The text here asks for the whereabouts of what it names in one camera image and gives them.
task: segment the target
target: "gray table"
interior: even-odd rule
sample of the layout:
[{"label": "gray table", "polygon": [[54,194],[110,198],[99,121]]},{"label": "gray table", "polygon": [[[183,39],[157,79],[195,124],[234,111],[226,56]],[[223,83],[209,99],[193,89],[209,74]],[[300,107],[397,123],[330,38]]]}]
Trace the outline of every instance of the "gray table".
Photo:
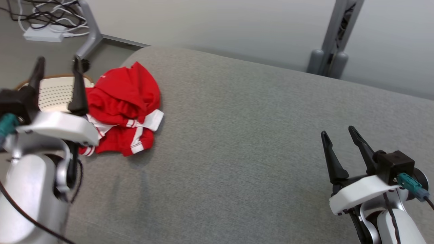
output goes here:
[{"label": "gray table", "polygon": [[[349,125],[434,180],[433,101],[184,49],[146,47],[124,65],[135,61],[160,86],[164,122],[146,152],[85,160],[67,226],[79,244],[358,243],[329,208],[320,138],[360,175]],[[434,212],[406,208],[433,243]]]}]

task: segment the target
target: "red and white garment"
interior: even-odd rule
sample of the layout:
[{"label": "red and white garment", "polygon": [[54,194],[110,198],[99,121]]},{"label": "red and white garment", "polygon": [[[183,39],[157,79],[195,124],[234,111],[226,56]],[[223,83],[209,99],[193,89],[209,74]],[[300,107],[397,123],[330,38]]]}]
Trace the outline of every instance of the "red and white garment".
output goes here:
[{"label": "red and white garment", "polygon": [[160,89],[140,63],[109,70],[86,94],[99,145],[82,148],[80,154],[117,151],[130,156],[152,147],[164,113],[158,110]]}]

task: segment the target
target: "white power adapter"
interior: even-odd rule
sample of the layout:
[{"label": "white power adapter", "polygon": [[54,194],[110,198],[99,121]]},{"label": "white power adapter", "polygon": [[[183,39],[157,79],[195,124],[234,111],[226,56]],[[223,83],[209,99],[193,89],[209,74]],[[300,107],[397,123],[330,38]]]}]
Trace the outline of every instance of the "white power adapter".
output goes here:
[{"label": "white power adapter", "polygon": [[[44,25],[41,24],[32,24],[33,27],[42,27]],[[64,31],[66,30],[66,27],[64,26],[58,26],[58,25],[51,25],[51,28],[58,30],[58,31]],[[63,33],[59,32],[53,32],[48,28],[48,26],[42,28],[42,29],[32,29],[29,27],[27,31],[23,34],[24,38],[28,41],[41,41],[41,42],[55,42],[55,43],[61,43],[63,41],[64,35]]]}]

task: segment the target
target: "teal cable connector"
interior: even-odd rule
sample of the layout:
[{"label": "teal cable connector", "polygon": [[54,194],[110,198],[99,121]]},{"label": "teal cable connector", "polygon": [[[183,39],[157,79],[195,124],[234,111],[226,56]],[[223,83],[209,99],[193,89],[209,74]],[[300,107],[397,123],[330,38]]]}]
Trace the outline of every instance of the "teal cable connector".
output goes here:
[{"label": "teal cable connector", "polygon": [[423,189],[422,185],[419,182],[417,182],[406,173],[400,173],[397,180],[400,186],[413,193],[419,201],[425,201],[424,198],[428,198],[430,196],[430,193],[427,190]]},{"label": "teal cable connector", "polygon": [[15,127],[19,124],[18,118],[11,113],[4,114],[0,118],[0,148],[3,147],[6,136],[14,132]]}]

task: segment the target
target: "white wall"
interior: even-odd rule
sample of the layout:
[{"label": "white wall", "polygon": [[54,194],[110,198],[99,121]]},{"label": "white wall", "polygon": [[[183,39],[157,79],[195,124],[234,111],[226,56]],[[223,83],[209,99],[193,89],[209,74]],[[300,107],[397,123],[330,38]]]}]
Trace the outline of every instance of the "white wall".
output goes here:
[{"label": "white wall", "polygon": [[365,0],[343,80],[434,99],[434,1]]},{"label": "white wall", "polygon": [[104,35],[305,71],[335,0],[87,0]]}]

